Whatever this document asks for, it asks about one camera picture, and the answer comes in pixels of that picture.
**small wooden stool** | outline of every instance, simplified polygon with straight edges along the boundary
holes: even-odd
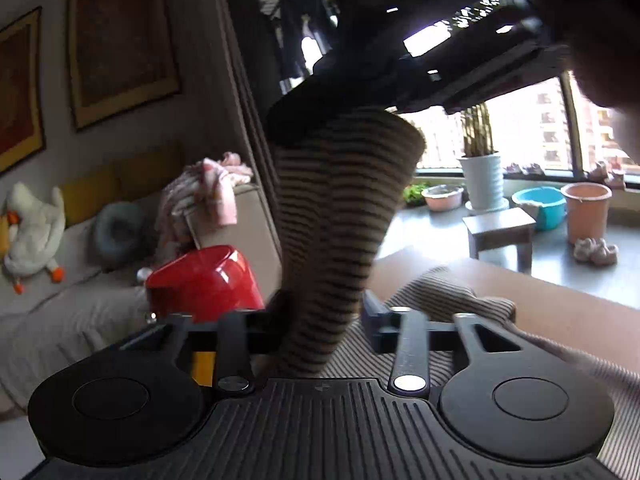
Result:
[[[530,270],[533,258],[533,231],[536,221],[519,207],[462,221],[469,235],[469,256],[478,259],[480,251],[508,245],[518,248],[518,270]]]

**leg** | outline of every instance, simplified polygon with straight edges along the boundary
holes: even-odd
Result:
[[[58,265],[55,259],[50,259],[47,262],[47,270],[51,274],[51,281],[54,283],[60,283],[65,278],[65,271]]]
[[[518,249],[518,272],[531,272],[531,262],[533,260],[533,243],[523,242],[516,245]]]
[[[24,292],[24,285],[20,283],[20,278],[14,277],[14,292],[16,294],[22,294]]]
[[[471,233],[468,233],[469,236],[469,257],[474,260],[478,258],[478,245],[476,244],[476,239]]]

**framed painting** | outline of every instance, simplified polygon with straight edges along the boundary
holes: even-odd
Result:
[[[38,92],[40,11],[0,30],[0,173],[45,148]]]
[[[164,0],[68,0],[77,129],[180,91]]]

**orange beak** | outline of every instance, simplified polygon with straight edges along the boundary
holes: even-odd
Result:
[[[6,219],[9,222],[9,225],[14,225],[14,224],[19,224],[20,223],[20,217],[18,216],[18,213],[15,213],[13,211],[8,211],[6,214]]]

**pink shoes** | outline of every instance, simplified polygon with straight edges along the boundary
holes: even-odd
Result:
[[[619,252],[617,245],[607,245],[604,238],[585,238],[575,243],[574,258],[603,267],[616,264]]]

